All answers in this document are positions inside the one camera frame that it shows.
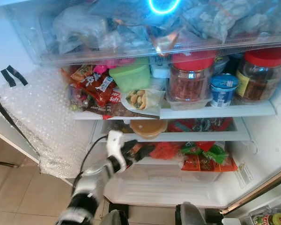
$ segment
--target yellow bottle cap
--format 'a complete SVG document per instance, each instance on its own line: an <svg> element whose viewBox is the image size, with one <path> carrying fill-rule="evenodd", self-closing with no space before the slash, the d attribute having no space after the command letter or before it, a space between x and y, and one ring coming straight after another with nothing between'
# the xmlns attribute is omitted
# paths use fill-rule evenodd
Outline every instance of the yellow bottle cap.
<svg viewBox="0 0 281 225"><path fill-rule="evenodd" d="M281 213L276 213L273 215L274 225L281 225Z"/></svg>

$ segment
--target blue yogurt cup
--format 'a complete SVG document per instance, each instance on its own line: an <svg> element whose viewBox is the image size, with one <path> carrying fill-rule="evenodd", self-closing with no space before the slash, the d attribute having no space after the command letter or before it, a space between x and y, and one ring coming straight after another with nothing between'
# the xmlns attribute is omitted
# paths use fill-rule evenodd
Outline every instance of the blue yogurt cup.
<svg viewBox="0 0 281 225"><path fill-rule="evenodd" d="M234 91L238 86L237 77L231 74L220 74L211 78L211 93L213 107L227 107L230 105Z"/></svg>

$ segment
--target red jar lid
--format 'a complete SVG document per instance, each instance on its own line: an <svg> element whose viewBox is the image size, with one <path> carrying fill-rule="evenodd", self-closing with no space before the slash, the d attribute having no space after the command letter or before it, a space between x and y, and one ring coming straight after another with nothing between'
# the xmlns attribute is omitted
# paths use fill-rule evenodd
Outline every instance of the red jar lid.
<svg viewBox="0 0 281 225"><path fill-rule="evenodd" d="M266 48L248 51L244 59L258 67L281 66L281 48Z"/></svg>
<svg viewBox="0 0 281 225"><path fill-rule="evenodd" d="M172 60L177 69L198 71L211 67L215 56L215 51L191 52L188 55L179 53L174 54Z"/></svg>

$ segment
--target floor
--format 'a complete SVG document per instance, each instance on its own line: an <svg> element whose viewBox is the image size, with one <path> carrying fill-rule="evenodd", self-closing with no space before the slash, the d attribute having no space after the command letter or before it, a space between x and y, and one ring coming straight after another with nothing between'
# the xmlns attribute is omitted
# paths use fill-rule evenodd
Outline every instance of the floor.
<svg viewBox="0 0 281 225"><path fill-rule="evenodd" d="M70 201L71 187L50 175L40 174L37 165L0 139L0 161L21 165L0 165L0 225L50 225L57 221ZM101 202L94 225L108 212ZM175 209L130 206L130 225L174 225Z"/></svg>

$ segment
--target jar of dried meat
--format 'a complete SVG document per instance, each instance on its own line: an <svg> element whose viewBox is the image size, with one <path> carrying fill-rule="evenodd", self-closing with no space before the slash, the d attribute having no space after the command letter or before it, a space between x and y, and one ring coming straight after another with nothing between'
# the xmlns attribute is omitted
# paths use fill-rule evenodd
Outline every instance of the jar of dried meat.
<svg viewBox="0 0 281 225"><path fill-rule="evenodd" d="M281 48L249 51L238 70L236 94L247 104L268 100L281 80Z"/></svg>
<svg viewBox="0 0 281 225"><path fill-rule="evenodd" d="M191 102L208 98L214 58L214 51L174 54L169 88L171 97Z"/></svg>

